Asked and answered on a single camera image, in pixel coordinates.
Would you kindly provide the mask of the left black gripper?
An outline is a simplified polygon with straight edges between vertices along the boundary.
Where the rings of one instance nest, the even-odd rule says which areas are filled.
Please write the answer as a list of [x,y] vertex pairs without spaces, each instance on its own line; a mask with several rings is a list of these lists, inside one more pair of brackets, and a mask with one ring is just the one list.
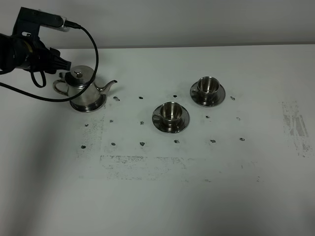
[[25,36],[11,36],[11,69],[19,68],[29,72],[56,73],[69,71],[71,62],[60,57],[60,51],[46,48],[41,42],[33,42]]

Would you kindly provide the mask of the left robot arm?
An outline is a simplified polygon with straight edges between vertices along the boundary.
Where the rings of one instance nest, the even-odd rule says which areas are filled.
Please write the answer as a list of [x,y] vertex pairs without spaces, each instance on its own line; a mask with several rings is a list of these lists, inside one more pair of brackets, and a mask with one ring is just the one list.
[[57,70],[69,70],[71,62],[60,57],[60,51],[46,46],[39,37],[0,35],[0,69],[11,72],[19,68],[28,72],[55,74]]

